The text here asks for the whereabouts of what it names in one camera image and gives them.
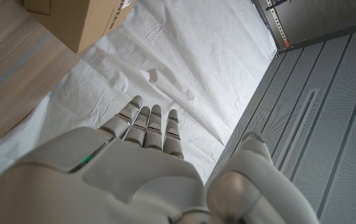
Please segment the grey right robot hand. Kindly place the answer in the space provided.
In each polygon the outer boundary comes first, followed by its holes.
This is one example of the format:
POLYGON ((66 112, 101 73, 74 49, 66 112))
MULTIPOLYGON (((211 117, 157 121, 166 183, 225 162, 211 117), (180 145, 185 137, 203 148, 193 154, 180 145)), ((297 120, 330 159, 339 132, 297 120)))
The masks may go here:
POLYGON ((260 135, 245 133, 204 186, 178 125, 135 96, 100 128, 37 147, 0 175, 0 223, 317 223, 260 135))

